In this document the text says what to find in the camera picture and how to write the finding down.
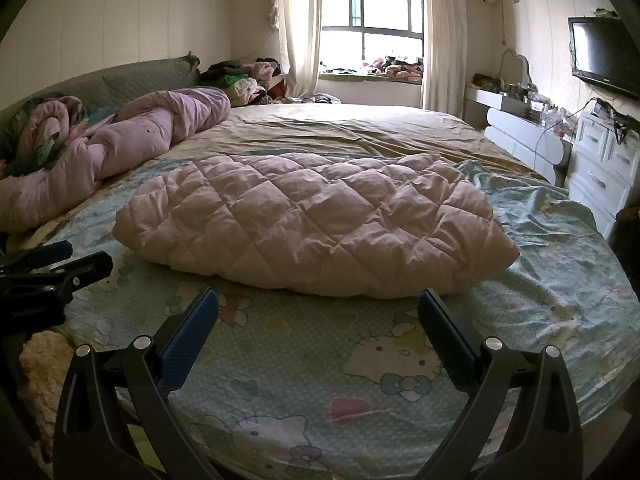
gray quilted headboard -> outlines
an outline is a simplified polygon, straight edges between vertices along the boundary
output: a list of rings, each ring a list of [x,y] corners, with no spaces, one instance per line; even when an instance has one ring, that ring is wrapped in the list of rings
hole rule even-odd
[[[4,126],[27,99],[46,92],[73,95],[85,105],[119,108],[132,99],[155,90],[196,86],[199,64],[200,60],[190,52],[183,57],[113,66],[79,75],[43,88],[5,108],[0,112],[0,126]]]

bed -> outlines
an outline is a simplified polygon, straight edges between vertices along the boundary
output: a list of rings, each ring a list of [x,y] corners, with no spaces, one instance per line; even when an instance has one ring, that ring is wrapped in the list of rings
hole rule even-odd
[[[58,328],[76,345],[126,346],[207,286],[219,293],[218,323],[186,384],[170,396],[214,462],[255,479],[409,478],[466,401],[424,345],[412,298],[320,298],[182,274],[139,260],[111,235],[116,211],[136,188],[186,160],[293,151],[335,160],[449,158],[484,190],[520,257],[498,278],[445,296],[447,305],[510,348],[561,348],[585,425],[638,377],[640,304],[590,211],[468,125],[404,107],[237,109],[31,239],[69,240],[74,257],[105,250],[114,259],[111,277],[79,291]],[[497,450],[516,399],[517,391],[505,399],[483,456]]]

green hello kitty sheet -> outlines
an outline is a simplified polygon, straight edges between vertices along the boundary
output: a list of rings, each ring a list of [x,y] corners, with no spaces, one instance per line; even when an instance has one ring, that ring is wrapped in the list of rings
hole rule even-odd
[[[184,163],[147,164],[56,236],[71,241],[74,257],[104,250],[114,259],[109,279],[76,294],[61,332],[120,348],[210,286],[220,318],[169,397],[207,456],[255,479],[415,475],[466,402],[430,348],[415,300],[260,290],[137,259],[111,236],[115,213],[139,184]],[[498,278],[444,301],[510,348],[561,348],[581,420],[590,421],[640,372],[640,304],[620,264],[590,211],[564,190],[478,162],[457,167],[487,193],[521,254]],[[516,398],[505,399],[483,455],[497,450]]]

television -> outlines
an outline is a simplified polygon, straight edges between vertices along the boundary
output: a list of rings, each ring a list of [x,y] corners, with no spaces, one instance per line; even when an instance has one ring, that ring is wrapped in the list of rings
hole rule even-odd
[[[640,100],[640,50],[622,20],[569,18],[569,30],[573,75]]]

window frame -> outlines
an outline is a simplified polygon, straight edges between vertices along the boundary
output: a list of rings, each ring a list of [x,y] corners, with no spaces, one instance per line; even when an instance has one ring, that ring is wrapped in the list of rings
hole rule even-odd
[[[365,59],[365,34],[383,34],[385,36],[401,36],[403,38],[414,38],[422,43],[421,56],[424,58],[424,0],[420,0],[420,10],[422,11],[422,32],[412,32],[412,6],[411,0],[407,0],[408,14],[408,30],[399,28],[382,28],[382,27],[365,27],[364,25],[364,0],[360,0],[360,25],[353,25],[353,2],[349,0],[349,25],[348,26],[327,26],[322,27],[322,31],[326,30],[342,30],[347,32],[359,32],[362,37],[361,58]]]

